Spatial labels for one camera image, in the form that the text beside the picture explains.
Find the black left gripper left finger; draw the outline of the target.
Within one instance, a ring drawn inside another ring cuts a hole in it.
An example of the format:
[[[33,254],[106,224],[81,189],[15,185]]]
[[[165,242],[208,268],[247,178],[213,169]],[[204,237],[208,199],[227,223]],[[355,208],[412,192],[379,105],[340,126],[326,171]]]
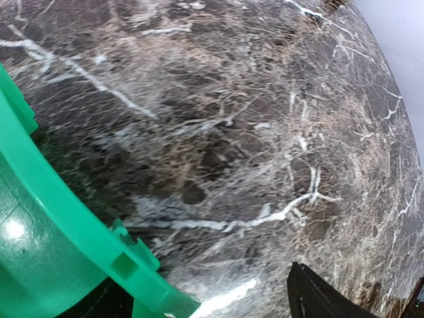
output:
[[[129,318],[133,303],[130,294],[111,278],[106,278],[57,318]]]

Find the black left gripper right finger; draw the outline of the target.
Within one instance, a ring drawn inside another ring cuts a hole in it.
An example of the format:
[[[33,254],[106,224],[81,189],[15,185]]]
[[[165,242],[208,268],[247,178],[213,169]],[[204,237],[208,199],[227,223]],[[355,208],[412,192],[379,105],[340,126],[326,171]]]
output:
[[[290,313],[295,318],[374,318],[305,264],[294,262],[287,278]]]

